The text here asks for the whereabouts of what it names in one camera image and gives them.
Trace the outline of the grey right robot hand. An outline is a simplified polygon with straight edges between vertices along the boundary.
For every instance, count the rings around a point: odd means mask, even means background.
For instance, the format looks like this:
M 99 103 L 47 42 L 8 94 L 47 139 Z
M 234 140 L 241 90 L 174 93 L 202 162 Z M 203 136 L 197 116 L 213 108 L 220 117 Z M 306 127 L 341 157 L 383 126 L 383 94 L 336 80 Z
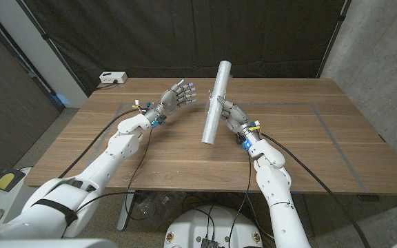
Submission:
M 226 122 L 229 130 L 236 134 L 239 145 L 244 141 L 250 144 L 260 141 L 259 135 L 250 129 L 252 125 L 247 113 L 241 107 L 222 96 L 217 100 L 222 105 L 221 118 Z

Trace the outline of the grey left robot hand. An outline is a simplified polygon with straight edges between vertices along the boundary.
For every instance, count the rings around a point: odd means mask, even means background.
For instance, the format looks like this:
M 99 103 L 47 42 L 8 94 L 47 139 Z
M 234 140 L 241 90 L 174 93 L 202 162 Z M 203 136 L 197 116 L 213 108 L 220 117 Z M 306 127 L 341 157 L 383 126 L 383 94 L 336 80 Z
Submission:
M 152 128 L 163 125 L 167 116 L 173 114 L 178 108 L 194 103 L 195 90 L 193 83 L 186 83 L 182 79 L 165 91 L 159 102 L 144 114 Z

